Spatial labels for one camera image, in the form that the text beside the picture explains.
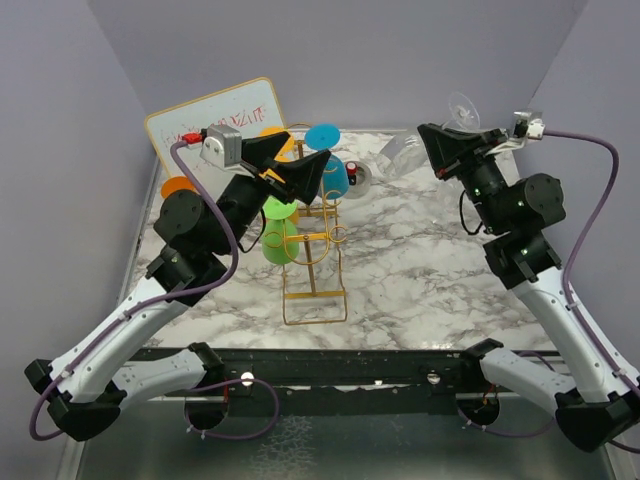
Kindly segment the yellow plastic wine glass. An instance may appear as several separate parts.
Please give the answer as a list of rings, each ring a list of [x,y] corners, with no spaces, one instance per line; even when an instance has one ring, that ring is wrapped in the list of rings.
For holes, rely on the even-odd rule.
[[[295,145],[295,139],[294,137],[291,135],[291,133],[279,126],[269,126],[264,128],[259,136],[260,137],[265,137],[265,136],[269,136],[269,135],[274,135],[274,134],[279,134],[279,133],[287,133],[288,134],[288,139],[286,140],[286,142],[284,143],[284,145],[280,148],[279,152],[278,152],[278,156],[285,156],[288,155],[290,152],[293,151],[294,149],[294,145]]]

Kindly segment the frosted clear tumbler glass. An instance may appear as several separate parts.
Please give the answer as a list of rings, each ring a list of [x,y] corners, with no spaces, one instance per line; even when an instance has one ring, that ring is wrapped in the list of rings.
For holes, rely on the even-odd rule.
[[[440,124],[445,129],[478,132],[480,115],[473,102],[463,93],[454,92],[448,98],[450,117]],[[383,178],[397,180],[428,162],[428,155],[416,129],[395,134],[380,150],[375,164]]]

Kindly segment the blue plastic wine glass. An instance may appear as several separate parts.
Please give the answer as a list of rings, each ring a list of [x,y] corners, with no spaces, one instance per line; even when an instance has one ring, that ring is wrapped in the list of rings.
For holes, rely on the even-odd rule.
[[[331,150],[341,139],[341,132],[333,124],[319,124],[311,127],[305,134],[306,145],[314,151]],[[326,200],[337,200],[349,189],[349,181],[344,163],[331,154],[323,172],[322,187],[318,195]]]

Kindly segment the green plastic wine glass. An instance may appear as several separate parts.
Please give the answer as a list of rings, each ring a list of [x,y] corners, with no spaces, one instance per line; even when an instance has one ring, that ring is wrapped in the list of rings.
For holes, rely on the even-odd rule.
[[[267,220],[261,238],[262,253],[272,264],[286,265],[293,262],[299,254],[299,243],[291,240],[298,234],[292,216],[297,214],[295,202],[282,203],[270,197],[264,204]]]

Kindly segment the orange plastic wine glass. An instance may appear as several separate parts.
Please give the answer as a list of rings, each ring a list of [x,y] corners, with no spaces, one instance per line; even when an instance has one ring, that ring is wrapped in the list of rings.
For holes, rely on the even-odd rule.
[[[180,190],[196,192],[195,186],[186,176],[174,176],[162,184],[160,194],[163,199],[167,199],[170,195]]]

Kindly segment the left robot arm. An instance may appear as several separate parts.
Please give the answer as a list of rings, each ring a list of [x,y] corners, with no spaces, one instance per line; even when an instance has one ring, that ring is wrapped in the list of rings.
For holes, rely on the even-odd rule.
[[[26,367],[39,395],[35,411],[49,415],[56,435],[86,441],[133,404],[181,390],[206,395],[226,385],[223,362],[204,343],[150,362],[133,357],[162,327],[234,276],[242,238],[267,200],[315,199],[331,154],[320,150],[281,162],[278,154],[289,138],[286,131],[244,138],[232,128],[210,126],[171,146],[179,168],[185,167],[181,151],[197,145],[203,157],[236,173],[218,198],[197,179],[171,193],[154,225],[163,248],[133,290],[65,354]]]

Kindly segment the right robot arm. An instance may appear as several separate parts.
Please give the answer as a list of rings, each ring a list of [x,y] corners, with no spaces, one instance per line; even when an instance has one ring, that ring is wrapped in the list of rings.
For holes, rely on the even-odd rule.
[[[486,233],[492,273],[536,317],[569,372],[541,367],[494,340],[468,349],[459,367],[461,383],[481,391],[505,387],[553,416],[578,449],[593,452],[613,443],[639,422],[639,372],[606,337],[572,288],[575,260],[562,261],[545,238],[545,228],[566,217],[559,179],[536,174],[508,184],[495,157],[545,137],[579,139],[615,147],[587,135],[547,129],[540,120],[521,118],[514,129],[477,133],[421,124],[417,132],[437,179],[457,179],[474,205]]]

